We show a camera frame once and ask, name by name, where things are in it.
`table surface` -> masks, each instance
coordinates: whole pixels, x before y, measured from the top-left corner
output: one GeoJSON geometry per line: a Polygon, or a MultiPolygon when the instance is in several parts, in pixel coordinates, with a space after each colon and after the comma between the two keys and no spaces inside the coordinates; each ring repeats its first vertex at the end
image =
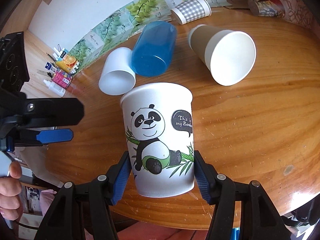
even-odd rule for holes
{"type": "MultiPolygon", "coordinates": [[[[310,30],[254,17],[248,10],[216,8],[210,17],[175,25],[178,37],[169,69],[159,77],[137,76],[136,86],[173,82],[191,90],[195,149],[234,181],[260,181],[280,214],[312,199],[320,191],[320,41],[310,30]],[[198,24],[244,31],[253,38],[257,59],[244,80],[228,87],[214,81],[188,46],[188,32],[198,24]]],[[[137,38],[120,47],[132,49],[137,38]]],[[[91,181],[127,150],[121,96],[106,95],[98,87],[106,57],[74,80],[74,95],[85,106],[84,118],[72,127],[74,139],[49,147],[47,169],[63,182],[91,181]]],[[[140,196],[131,174],[122,200],[111,209],[158,225],[208,229],[213,208],[196,185],[176,197],[140,196]]],[[[239,223],[236,203],[234,226],[239,223]]]]}

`blue plastic cup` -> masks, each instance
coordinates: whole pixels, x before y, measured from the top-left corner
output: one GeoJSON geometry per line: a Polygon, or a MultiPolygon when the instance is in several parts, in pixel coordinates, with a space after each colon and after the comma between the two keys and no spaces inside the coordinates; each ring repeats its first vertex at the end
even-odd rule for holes
{"type": "Polygon", "coordinates": [[[147,77],[164,73],[171,63],[176,37],[177,30],[170,23],[146,25],[132,51],[132,70],[147,77]]]}

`panda nose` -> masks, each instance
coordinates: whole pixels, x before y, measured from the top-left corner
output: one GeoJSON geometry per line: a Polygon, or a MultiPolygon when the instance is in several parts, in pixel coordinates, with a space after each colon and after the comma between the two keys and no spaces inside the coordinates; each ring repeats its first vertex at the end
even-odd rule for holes
{"type": "Polygon", "coordinates": [[[151,119],[145,120],[143,123],[147,124],[147,125],[151,125],[153,123],[153,120],[151,120],[151,119]]]}

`panda belly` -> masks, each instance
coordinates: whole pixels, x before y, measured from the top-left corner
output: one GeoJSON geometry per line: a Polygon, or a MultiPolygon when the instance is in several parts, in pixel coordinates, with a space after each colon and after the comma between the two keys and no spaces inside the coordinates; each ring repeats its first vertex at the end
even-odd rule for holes
{"type": "Polygon", "coordinates": [[[143,159],[145,156],[154,156],[158,159],[165,159],[169,154],[170,151],[168,147],[163,142],[156,141],[143,149],[141,158],[143,159]]]}

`black speech bubble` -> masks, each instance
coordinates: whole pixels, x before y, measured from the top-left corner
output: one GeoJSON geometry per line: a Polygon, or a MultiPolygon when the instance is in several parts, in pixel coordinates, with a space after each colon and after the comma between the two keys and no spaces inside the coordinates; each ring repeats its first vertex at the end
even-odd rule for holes
{"type": "Polygon", "coordinates": [[[193,133],[192,117],[188,111],[185,111],[185,110],[174,111],[171,117],[171,124],[173,128],[175,128],[175,130],[188,132],[189,137],[191,133],[193,133]]]}

